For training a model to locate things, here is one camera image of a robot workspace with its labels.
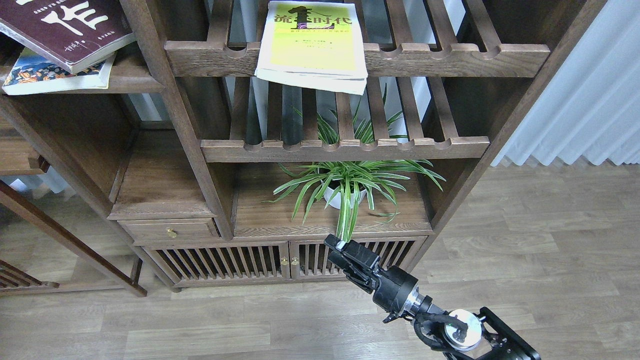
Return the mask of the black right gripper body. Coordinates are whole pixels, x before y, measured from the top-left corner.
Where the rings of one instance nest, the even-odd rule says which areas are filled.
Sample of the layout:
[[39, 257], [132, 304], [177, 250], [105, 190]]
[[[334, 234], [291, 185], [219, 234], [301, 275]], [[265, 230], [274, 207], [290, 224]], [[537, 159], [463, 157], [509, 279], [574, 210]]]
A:
[[368, 289], [374, 292], [373, 301], [388, 313], [386, 321], [416, 316], [419, 309], [418, 279], [404, 269], [392, 265], [377, 267], [377, 272], [364, 269]]

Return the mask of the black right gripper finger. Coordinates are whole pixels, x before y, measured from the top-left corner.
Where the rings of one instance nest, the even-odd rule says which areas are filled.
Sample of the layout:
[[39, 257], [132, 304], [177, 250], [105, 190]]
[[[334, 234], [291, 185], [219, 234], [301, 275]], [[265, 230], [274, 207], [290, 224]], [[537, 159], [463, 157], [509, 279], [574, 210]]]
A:
[[362, 264], [357, 259], [350, 259], [340, 252], [331, 252], [328, 259], [342, 269], [346, 278], [363, 291], [372, 294], [377, 289], [377, 277], [370, 266]]
[[355, 240], [345, 243], [329, 234], [324, 244], [330, 249], [327, 259], [344, 273], [373, 273], [379, 269], [380, 256]]

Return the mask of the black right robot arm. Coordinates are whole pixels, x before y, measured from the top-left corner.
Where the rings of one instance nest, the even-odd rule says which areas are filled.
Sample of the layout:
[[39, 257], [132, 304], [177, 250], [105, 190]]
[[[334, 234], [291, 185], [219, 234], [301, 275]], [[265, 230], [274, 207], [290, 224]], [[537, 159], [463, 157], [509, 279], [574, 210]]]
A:
[[426, 346], [448, 360], [468, 359], [467, 352], [482, 341], [491, 347], [482, 354], [483, 360], [539, 360], [540, 354], [489, 308], [482, 307], [477, 314], [446, 311], [420, 294], [418, 280], [404, 269], [395, 265], [382, 269], [380, 256], [363, 244], [345, 242], [333, 234], [324, 244], [330, 248], [330, 262], [387, 312], [384, 323], [405, 319]]

